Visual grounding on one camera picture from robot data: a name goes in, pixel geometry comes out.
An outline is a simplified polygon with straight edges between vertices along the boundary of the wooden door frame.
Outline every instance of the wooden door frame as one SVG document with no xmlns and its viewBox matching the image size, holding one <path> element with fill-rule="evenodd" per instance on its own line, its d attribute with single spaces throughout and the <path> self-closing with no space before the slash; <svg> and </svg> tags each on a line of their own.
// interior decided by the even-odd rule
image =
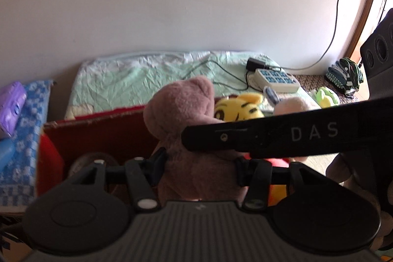
<svg viewBox="0 0 393 262">
<path fill-rule="evenodd" d="M 351 41 L 345 51 L 344 57 L 351 57 L 356 45 L 359 42 L 360 36 L 363 32 L 364 26 L 366 25 L 367 18 L 370 14 L 371 6 L 374 0 L 366 0 L 363 6 L 362 13 L 360 14 L 359 22 L 355 28 L 355 32 L 352 35 Z"/>
</svg>

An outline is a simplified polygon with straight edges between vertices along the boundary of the yellow plush toy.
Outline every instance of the yellow plush toy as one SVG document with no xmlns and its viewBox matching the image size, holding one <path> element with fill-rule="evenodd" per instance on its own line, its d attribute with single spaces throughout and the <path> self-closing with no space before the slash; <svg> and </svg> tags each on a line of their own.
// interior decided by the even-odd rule
<svg viewBox="0 0 393 262">
<path fill-rule="evenodd" d="M 243 93 L 236 98 L 223 98 L 214 107 L 214 117 L 225 122 L 262 118 L 258 105 L 263 101 L 260 93 Z"/>
</svg>

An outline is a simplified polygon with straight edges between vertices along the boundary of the blue patterned cloth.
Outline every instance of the blue patterned cloth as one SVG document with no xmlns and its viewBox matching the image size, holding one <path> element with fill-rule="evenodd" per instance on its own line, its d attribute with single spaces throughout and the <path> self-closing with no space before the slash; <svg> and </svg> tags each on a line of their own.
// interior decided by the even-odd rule
<svg viewBox="0 0 393 262">
<path fill-rule="evenodd" d="M 35 197 L 36 154 L 51 86 L 50 80 L 25 85 L 26 102 L 12 136 L 16 151 L 0 173 L 0 213 L 24 212 Z"/>
</svg>

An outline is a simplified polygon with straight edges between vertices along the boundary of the screw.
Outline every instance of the screw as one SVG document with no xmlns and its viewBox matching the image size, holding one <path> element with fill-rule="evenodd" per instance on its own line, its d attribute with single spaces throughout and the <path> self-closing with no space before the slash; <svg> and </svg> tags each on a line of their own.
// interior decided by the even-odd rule
<svg viewBox="0 0 393 262">
<path fill-rule="evenodd" d="M 137 203 L 138 207 L 144 210 L 154 209 L 158 206 L 158 202 L 154 199 L 141 199 Z"/>
<path fill-rule="evenodd" d="M 223 134 L 220 136 L 220 139 L 221 139 L 221 141 L 225 142 L 225 141 L 228 140 L 228 135 L 227 135 L 226 133 L 223 133 Z"/>
<path fill-rule="evenodd" d="M 265 206 L 265 202 L 260 199 L 251 199 L 244 203 L 244 206 L 250 210 L 260 210 Z"/>
</svg>

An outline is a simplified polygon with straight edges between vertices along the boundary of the purple package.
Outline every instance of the purple package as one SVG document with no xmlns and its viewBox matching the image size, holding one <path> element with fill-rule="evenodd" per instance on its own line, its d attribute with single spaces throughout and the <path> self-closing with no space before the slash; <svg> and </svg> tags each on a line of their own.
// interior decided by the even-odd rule
<svg viewBox="0 0 393 262">
<path fill-rule="evenodd" d="M 0 88 L 0 139 L 13 134 L 26 97 L 26 90 L 20 82 Z"/>
</svg>

